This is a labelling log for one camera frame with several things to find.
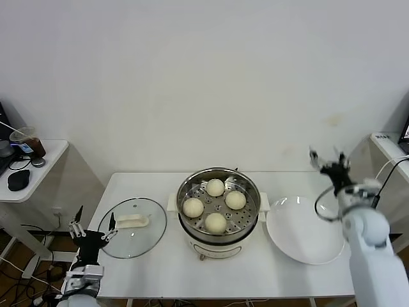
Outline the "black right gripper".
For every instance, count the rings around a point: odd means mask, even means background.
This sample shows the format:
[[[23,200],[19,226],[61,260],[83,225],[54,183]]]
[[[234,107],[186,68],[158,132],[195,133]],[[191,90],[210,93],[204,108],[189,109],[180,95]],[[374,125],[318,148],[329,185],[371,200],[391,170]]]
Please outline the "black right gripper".
[[[334,187],[334,194],[338,194],[345,187],[352,185],[349,177],[350,160],[343,150],[334,146],[337,155],[337,163],[333,162],[325,165],[325,160],[320,157],[313,147],[309,147],[310,164],[315,170],[329,177]]]

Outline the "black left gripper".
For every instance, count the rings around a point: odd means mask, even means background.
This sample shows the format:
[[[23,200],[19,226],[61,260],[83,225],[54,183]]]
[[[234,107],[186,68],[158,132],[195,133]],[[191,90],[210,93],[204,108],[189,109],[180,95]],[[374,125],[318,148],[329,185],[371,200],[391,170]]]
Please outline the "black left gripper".
[[[117,234],[116,220],[114,213],[111,212],[109,216],[107,231],[96,232],[92,230],[83,229],[80,224],[83,206],[80,207],[74,219],[68,224],[68,229],[71,238],[74,239],[74,244],[79,248],[77,261],[74,266],[99,265],[98,256],[99,251],[108,245],[109,241]],[[100,230],[102,230],[104,219],[108,217],[106,214],[100,222]]]

